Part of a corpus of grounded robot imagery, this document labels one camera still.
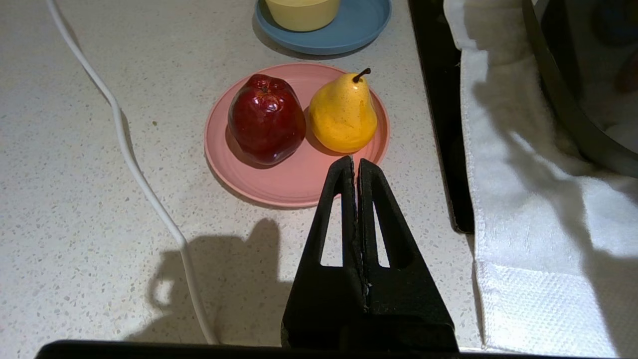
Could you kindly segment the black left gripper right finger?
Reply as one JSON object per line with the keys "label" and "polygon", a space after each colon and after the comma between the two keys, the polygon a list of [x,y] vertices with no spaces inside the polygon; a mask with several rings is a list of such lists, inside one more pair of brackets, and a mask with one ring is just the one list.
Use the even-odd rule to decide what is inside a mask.
{"label": "black left gripper right finger", "polygon": [[365,308],[392,349],[456,351],[453,320],[383,171],[358,166],[358,237]]}

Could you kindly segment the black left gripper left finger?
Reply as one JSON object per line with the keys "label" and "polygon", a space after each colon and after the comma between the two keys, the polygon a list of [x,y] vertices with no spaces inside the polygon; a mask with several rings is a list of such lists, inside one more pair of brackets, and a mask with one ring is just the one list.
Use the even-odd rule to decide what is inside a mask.
{"label": "black left gripper left finger", "polygon": [[[326,173],[281,321],[283,347],[342,348],[349,325],[364,314],[364,265],[354,179],[354,163],[349,156],[333,162]],[[321,257],[337,195],[341,197],[342,265],[323,266]]]}

